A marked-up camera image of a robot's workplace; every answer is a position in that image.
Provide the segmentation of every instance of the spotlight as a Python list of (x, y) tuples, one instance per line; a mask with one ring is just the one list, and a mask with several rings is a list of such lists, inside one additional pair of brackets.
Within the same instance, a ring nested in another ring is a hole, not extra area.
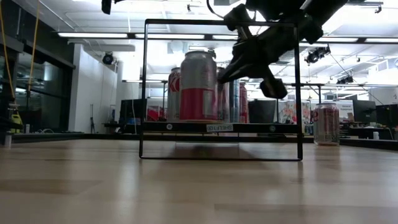
[(102, 58), (102, 62), (105, 65), (113, 65), (116, 62), (116, 59), (113, 57), (112, 52), (106, 52), (104, 58)]
[(338, 79), (337, 84), (349, 84), (353, 83), (354, 78), (351, 75), (346, 75)]
[(317, 63), (320, 59), (324, 58), (326, 55), (330, 54), (330, 48), (318, 47), (313, 52), (308, 53), (308, 56), (304, 59), (308, 64)]
[(214, 59), (217, 58), (216, 52), (214, 51), (214, 49), (208, 49), (207, 51)]

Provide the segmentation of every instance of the robotic arm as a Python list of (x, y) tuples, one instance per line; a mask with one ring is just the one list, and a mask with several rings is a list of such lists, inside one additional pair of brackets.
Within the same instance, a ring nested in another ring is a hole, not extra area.
[[(322, 25), (348, 0), (247, 0), (224, 16), (226, 22), (251, 21), (247, 10), (258, 11), (267, 21), (298, 24), (299, 39), (313, 44), (323, 35)], [(294, 49), (294, 30), (289, 27), (270, 27), (253, 36), (248, 27), (228, 26), (237, 30), (238, 42), (233, 47), (233, 59), (220, 74), (219, 82), (226, 83), (242, 77), (262, 78), (264, 96), (282, 99), (287, 90), (281, 79), (276, 79), (269, 65), (289, 50)]]

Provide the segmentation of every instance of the fluorescent light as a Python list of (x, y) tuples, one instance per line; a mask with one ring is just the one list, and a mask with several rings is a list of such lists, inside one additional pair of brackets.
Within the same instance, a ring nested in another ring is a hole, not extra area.
[(202, 47), (202, 46), (188, 46), (188, 50), (204, 50), (207, 51), (209, 48), (208, 47)]
[(309, 43), (300, 43), (300, 47), (327, 47), (327, 44), (309, 44)]
[[(129, 83), (142, 83), (142, 80), (123, 80), (124, 82)], [(147, 80), (146, 83), (162, 83), (161, 80)]]
[(321, 37), (317, 42), (357, 42), (358, 38)]
[[(136, 34), (137, 38), (144, 38), (144, 34)], [(148, 34), (148, 38), (152, 39), (204, 39), (204, 35), (200, 34)]]
[(163, 97), (161, 97), (161, 96), (149, 96), (148, 99), (162, 99), (163, 100)]
[(112, 34), (112, 33), (82, 33), (82, 32), (60, 32), (60, 37), (74, 37), (74, 38), (128, 38), (127, 34)]
[(22, 88), (16, 88), (15, 91), (16, 91), (17, 93), (26, 93), (26, 90), (25, 90), (25, 89), (22, 89)]
[(213, 40), (237, 40), (238, 35), (213, 35)]
[(365, 42), (374, 43), (398, 43), (398, 38), (367, 38)]

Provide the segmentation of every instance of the computer monitor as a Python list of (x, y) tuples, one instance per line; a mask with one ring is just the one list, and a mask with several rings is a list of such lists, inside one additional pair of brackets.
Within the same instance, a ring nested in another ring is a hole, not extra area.
[(398, 105), (376, 106), (376, 112), (379, 124), (392, 128), (398, 126)]
[(276, 100), (254, 100), (249, 102), (249, 120), (252, 124), (274, 122)]
[(141, 118), (142, 109), (147, 108), (147, 100), (144, 100), (142, 103), (141, 99), (138, 100), (122, 100), (121, 107), (120, 107), (120, 118), (119, 123), (128, 123), (130, 118)]
[(376, 102), (368, 100), (353, 100), (355, 122), (377, 122)]

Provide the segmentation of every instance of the black cable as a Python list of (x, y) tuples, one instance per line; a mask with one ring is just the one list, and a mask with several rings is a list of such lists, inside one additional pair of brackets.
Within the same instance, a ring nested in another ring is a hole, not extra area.
[(213, 13), (214, 15), (216, 15), (216, 16), (218, 16), (218, 17), (224, 19), (223, 16), (217, 14), (217, 13), (213, 10), (213, 8), (211, 8), (210, 0), (206, 0), (206, 4), (207, 4), (207, 8), (210, 10), (211, 13)]
[[(341, 69), (343, 69), (343, 71), (351, 76), (344, 68), (343, 66), (340, 65), (340, 63), (338, 63), (338, 61), (334, 58), (334, 56), (332, 54), (330, 54), (330, 56), (333, 58), (333, 60), (338, 64), (338, 66), (340, 66)], [(381, 105), (384, 105), (383, 103), (381, 103), (381, 101), (379, 99), (377, 99), (374, 95), (372, 95), (372, 93), (370, 93), (369, 90), (365, 89), (363, 86), (360, 86), (363, 90), (365, 90), (369, 95), (371, 95), (371, 97), (373, 97), (374, 99), (376, 99)]]
[(261, 27), (257, 30), (256, 35), (259, 35)]

